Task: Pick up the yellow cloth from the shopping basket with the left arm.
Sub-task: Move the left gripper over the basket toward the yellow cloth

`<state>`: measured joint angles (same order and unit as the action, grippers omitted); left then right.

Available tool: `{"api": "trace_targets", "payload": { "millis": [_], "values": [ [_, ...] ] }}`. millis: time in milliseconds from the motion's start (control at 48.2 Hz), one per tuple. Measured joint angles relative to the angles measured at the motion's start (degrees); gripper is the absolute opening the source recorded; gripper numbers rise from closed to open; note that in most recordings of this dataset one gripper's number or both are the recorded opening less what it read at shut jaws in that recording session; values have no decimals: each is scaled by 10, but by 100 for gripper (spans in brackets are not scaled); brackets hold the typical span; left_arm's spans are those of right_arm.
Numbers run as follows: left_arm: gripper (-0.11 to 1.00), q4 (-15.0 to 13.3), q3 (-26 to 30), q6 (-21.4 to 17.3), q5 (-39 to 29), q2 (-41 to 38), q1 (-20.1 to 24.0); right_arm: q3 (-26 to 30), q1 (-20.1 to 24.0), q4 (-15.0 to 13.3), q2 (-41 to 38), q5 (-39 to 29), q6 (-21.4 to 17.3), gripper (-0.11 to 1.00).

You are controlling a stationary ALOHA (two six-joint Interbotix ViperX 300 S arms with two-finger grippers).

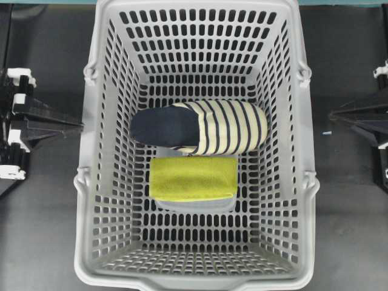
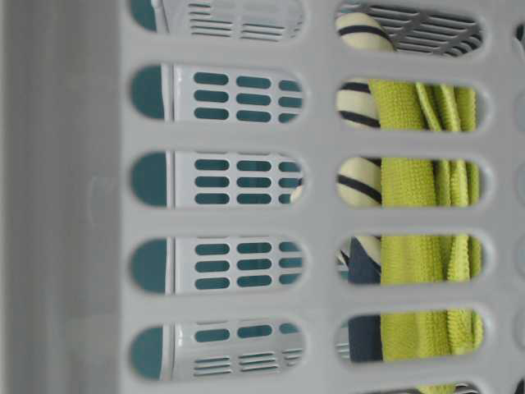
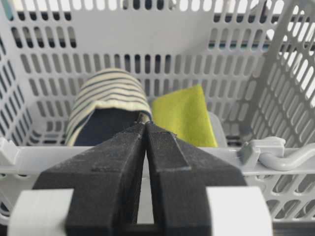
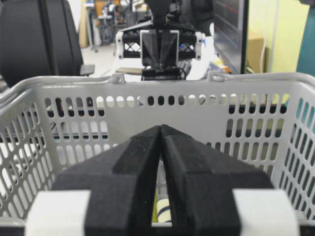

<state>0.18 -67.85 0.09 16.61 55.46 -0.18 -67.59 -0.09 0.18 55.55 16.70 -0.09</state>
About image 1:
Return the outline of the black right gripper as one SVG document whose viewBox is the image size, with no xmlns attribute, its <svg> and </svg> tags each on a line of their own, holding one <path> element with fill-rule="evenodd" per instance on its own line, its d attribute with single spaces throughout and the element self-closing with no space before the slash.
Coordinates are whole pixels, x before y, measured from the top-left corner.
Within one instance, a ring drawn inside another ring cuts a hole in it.
<svg viewBox="0 0 388 291">
<path fill-rule="evenodd" d="M 378 148 L 381 184 L 387 185 L 387 60 L 373 71 L 377 97 L 356 99 L 330 112 L 330 120 L 348 126 Z"/>
</svg>

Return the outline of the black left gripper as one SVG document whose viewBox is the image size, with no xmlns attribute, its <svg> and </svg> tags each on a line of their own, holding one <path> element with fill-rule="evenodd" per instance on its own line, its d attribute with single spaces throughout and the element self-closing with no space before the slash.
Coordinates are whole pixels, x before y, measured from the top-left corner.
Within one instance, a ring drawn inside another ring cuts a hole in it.
<svg viewBox="0 0 388 291">
<path fill-rule="evenodd" d="M 30 149 L 23 141 L 67 138 L 83 130 L 78 118 L 28 97 L 35 87 L 36 79 L 30 69 L 1 69 L 1 179 L 26 178 Z"/>
</svg>

